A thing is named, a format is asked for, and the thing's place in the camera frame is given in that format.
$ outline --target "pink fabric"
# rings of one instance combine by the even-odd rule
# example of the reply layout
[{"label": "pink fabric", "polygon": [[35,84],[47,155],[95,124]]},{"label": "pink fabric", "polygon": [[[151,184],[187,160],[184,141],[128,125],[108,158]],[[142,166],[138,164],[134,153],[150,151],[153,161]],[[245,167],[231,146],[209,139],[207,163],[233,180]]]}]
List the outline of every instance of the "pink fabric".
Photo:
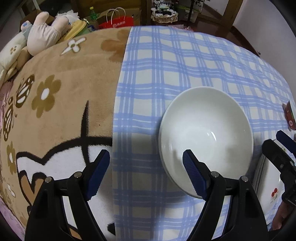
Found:
[{"label": "pink fabric", "polygon": [[6,101],[8,99],[11,87],[12,87],[12,82],[6,81],[0,89],[0,130],[2,129],[2,126],[3,126],[4,109],[6,106]]},{"label": "pink fabric", "polygon": [[16,235],[22,240],[25,240],[25,229],[20,224],[18,219],[13,215],[10,209],[6,206],[3,202],[2,198],[0,198],[0,212],[2,213],[3,217],[5,218],[6,222],[12,228],[12,230],[16,233]]}]

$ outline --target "green bottle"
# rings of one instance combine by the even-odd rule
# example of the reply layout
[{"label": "green bottle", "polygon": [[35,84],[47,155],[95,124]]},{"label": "green bottle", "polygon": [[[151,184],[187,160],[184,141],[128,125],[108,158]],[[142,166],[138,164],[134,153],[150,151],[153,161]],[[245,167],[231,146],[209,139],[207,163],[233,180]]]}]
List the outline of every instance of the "green bottle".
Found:
[{"label": "green bottle", "polygon": [[96,13],[94,11],[94,7],[90,7],[89,9],[91,11],[91,14],[90,14],[91,20],[96,20],[97,16],[96,16]]}]

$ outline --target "bag handle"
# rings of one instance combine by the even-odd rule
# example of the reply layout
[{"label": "bag handle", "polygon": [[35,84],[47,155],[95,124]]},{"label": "bag handle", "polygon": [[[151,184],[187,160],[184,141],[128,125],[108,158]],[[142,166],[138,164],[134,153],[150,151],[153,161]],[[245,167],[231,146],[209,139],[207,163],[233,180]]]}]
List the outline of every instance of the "bag handle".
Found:
[{"label": "bag handle", "polygon": [[117,11],[117,12],[119,12],[119,10],[117,10],[117,9],[115,9],[115,8],[110,8],[109,10],[108,10],[108,12],[106,13],[106,21],[108,22],[108,13],[110,12],[110,11],[112,11],[113,10],[113,13],[115,12],[115,11]]},{"label": "bag handle", "polygon": [[114,12],[117,11],[117,12],[119,13],[119,11],[117,10],[118,8],[119,8],[119,9],[122,9],[122,10],[124,11],[124,19],[123,19],[123,20],[126,19],[126,11],[124,10],[124,8],[122,8],[122,7],[117,7],[117,8],[114,9],[114,11],[113,11],[113,13],[112,13],[112,15],[111,15],[111,25],[112,25],[112,17],[113,17]]}]

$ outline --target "bowl rim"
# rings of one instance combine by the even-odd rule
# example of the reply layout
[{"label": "bowl rim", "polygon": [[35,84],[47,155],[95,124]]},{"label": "bowl rim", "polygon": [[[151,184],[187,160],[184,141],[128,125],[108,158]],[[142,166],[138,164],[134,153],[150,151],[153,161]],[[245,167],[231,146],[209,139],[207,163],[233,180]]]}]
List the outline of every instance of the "bowl rim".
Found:
[{"label": "bowl rim", "polygon": [[247,122],[249,124],[249,128],[250,128],[250,132],[251,132],[251,140],[252,140],[252,153],[254,153],[254,136],[253,136],[253,131],[252,131],[252,128],[251,128],[251,124],[250,124],[250,121],[249,121],[249,118],[247,117],[246,113],[244,112],[243,108],[239,105],[239,103],[233,98],[231,97],[229,94],[227,94],[226,92],[222,91],[222,90],[218,90],[214,87],[211,87],[211,86],[197,86],[197,87],[193,87],[193,88],[188,88],[187,90],[184,90],[183,92],[181,92],[180,94],[178,94],[172,101],[171,103],[168,105],[168,107],[166,108],[165,110],[165,113],[164,115],[162,116],[162,119],[161,119],[161,123],[160,123],[160,127],[159,127],[159,132],[158,132],[158,151],[159,151],[159,156],[160,156],[160,160],[161,160],[161,163],[162,163],[162,166],[167,174],[167,176],[169,177],[169,179],[184,193],[188,194],[189,196],[191,197],[195,197],[195,198],[199,198],[199,199],[202,199],[201,196],[199,195],[192,195],[191,193],[185,191],[184,189],[182,189],[176,182],[175,180],[173,179],[173,177],[170,175],[169,171],[167,170],[166,168],[166,165],[165,165],[165,162],[163,160],[163,154],[162,154],[162,151],[161,151],[161,130],[163,129],[163,119],[165,118],[165,116],[167,115],[167,110],[170,108],[170,106],[176,101],[176,99],[185,94],[186,92],[189,92],[189,91],[193,91],[194,89],[211,89],[211,90],[215,90],[215,91],[218,91],[224,95],[226,95],[227,97],[231,98],[238,106],[239,108],[241,109],[241,111],[243,112],[245,118],[247,119]]}]

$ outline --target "blue and white plaid cloth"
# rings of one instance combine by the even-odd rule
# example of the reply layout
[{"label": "blue and white plaid cloth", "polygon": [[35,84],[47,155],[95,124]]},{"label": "blue and white plaid cloth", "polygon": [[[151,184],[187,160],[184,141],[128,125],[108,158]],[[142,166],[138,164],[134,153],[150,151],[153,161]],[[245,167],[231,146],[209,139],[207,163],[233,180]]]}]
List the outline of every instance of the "blue and white plaid cloth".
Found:
[{"label": "blue and white plaid cloth", "polygon": [[[291,91],[265,61],[208,34],[163,26],[133,27],[113,120],[117,240],[181,241],[194,227],[204,201],[186,195],[169,180],[160,161],[158,130],[169,103],[196,86],[223,90],[240,104],[254,134],[254,160],[264,140],[288,129],[282,103],[292,100]],[[228,203],[227,197],[213,237],[223,230]]]}]

